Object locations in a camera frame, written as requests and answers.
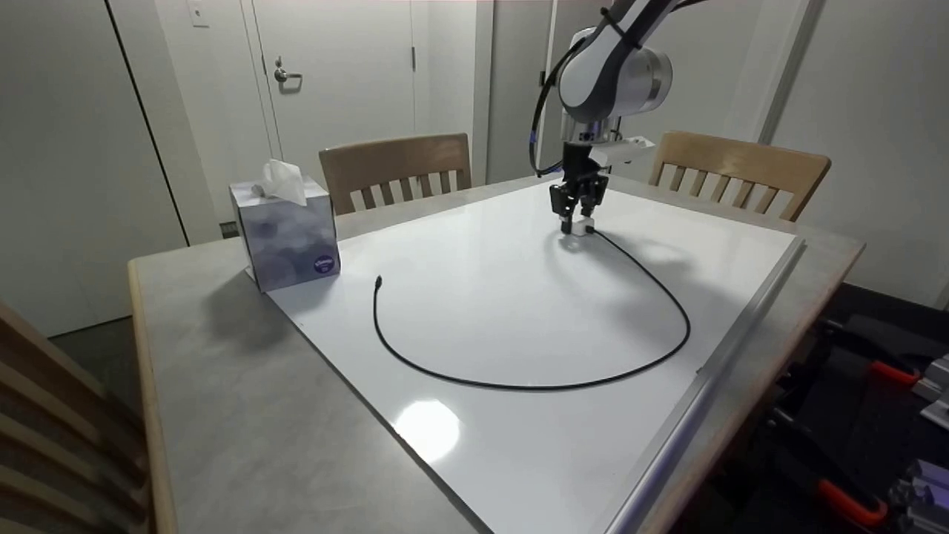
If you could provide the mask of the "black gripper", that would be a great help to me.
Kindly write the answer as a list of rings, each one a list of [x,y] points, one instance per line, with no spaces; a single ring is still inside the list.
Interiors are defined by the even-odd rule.
[[[581,216],[594,226],[594,211],[602,206],[608,177],[600,163],[592,158],[592,145],[565,145],[565,186],[550,186],[553,211],[557,214],[562,235],[572,235],[572,198],[581,198]]]

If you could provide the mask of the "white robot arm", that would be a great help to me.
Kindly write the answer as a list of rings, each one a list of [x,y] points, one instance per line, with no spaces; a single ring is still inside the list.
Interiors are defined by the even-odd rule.
[[[572,232],[572,214],[594,220],[608,189],[608,173],[594,158],[597,145],[621,137],[621,120],[657,109],[675,84],[675,65],[646,38],[660,23],[700,0],[615,0],[600,11],[600,23],[572,35],[565,56],[550,68],[529,130],[529,163],[538,177],[562,173],[550,186],[553,214],[562,232]],[[565,109],[562,161],[543,167],[538,158],[541,120],[550,96]]]

